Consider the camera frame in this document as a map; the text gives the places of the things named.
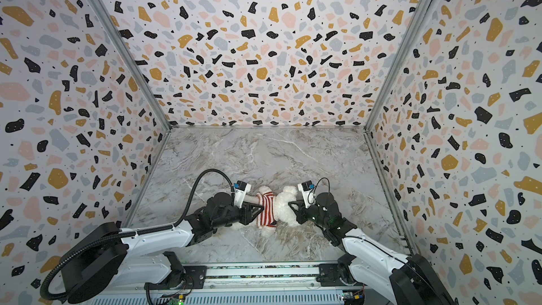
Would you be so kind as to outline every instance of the side wall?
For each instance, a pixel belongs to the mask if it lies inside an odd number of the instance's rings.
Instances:
[[[542,297],[541,1],[434,0],[368,130],[459,303]]]
[[[37,304],[60,256],[124,220],[165,130],[85,0],[0,6],[0,302]]]
[[[173,125],[364,125],[418,0],[103,0]]]

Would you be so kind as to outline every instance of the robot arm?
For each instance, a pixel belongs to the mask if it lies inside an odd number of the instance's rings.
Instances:
[[[366,284],[396,305],[454,304],[424,257],[408,257],[371,239],[342,217],[331,193],[314,197],[311,181],[299,184],[298,189],[303,200],[288,203],[298,223],[312,221],[333,246],[346,252],[338,259],[338,275],[344,284]]]

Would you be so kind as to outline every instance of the gray marble surface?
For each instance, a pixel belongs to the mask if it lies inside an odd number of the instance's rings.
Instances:
[[[275,194],[285,185],[329,178],[331,192],[348,220],[398,252],[405,252],[362,135],[356,128],[183,128],[173,129],[132,221],[132,228],[175,221],[201,171],[218,168],[232,181],[267,185]],[[224,179],[208,173],[199,183],[189,214],[217,192]],[[316,194],[327,192],[325,181]],[[222,227],[210,239],[174,250],[182,262],[336,260],[343,252],[312,223],[279,223],[264,236],[255,226]]]

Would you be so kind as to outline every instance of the pink shape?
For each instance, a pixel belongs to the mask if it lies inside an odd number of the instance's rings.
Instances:
[[[32,219],[35,223],[41,220],[40,200],[36,196],[27,201],[23,214],[26,219]]]
[[[22,141],[17,151],[21,157],[27,160],[34,159],[34,151],[32,150],[32,143],[29,141]]]
[[[167,29],[171,27],[169,17],[164,13],[160,12],[159,10],[155,11],[152,17],[156,22],[158,22],[158,24],[162,25],[163,27]]]
[[[0,96],[6,100],[15,100],[18,102],[24,102],[30,98],[30,94],[19,83],[0,84]]]

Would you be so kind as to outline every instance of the white teddy bear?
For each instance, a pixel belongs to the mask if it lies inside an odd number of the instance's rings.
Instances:
[[[251,224],[256,224],[264,235],[271,235],[275,232],[276,222],[281,220],[288,226],[298,226],[295,213],[288,202],[295,201],[298,190],[294,186],[285,186],[282,192],[274,195],[268,186],[261,186],[256,195],[246,195],[243,201],[264,206],[264,210]]]

